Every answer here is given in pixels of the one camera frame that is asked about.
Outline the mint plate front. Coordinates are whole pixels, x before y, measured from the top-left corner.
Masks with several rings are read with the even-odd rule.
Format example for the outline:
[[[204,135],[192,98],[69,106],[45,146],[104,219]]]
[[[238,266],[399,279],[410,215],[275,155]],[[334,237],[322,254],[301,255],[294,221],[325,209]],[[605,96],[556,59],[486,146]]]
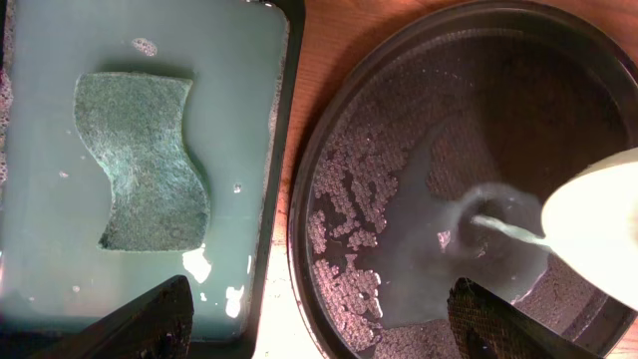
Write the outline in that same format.
[[[637,150],[601,160],[563,184],[541,212],[544,236],[476,215],[472,223],[553,252],[592,285],[637,308]]]

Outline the green wet sponge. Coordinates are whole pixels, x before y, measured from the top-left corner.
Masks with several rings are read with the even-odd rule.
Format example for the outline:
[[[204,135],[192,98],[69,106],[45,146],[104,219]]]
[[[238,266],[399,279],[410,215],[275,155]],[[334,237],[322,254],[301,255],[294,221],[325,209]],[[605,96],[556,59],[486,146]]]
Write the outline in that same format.
[[[140,73],[91,73],[74,93],[76,129],[111,188],[100,248],[190,251],[210,219],[202,175],[182,138],[189,79]]]

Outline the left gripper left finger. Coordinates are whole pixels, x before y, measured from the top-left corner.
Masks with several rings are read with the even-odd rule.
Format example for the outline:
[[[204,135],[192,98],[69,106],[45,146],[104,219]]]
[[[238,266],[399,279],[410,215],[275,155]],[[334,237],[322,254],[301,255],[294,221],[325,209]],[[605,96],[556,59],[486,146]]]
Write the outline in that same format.
[[[193,322],[188,280],[175,275],[36,358],[187,357]]]

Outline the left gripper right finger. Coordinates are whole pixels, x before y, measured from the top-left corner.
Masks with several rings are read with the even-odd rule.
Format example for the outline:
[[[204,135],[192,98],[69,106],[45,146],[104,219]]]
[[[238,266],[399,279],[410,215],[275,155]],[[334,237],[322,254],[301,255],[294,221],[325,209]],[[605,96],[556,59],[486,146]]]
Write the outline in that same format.
[[[450,290],[448,315],[466,359],[599,359],[479,284],[462,277]]]

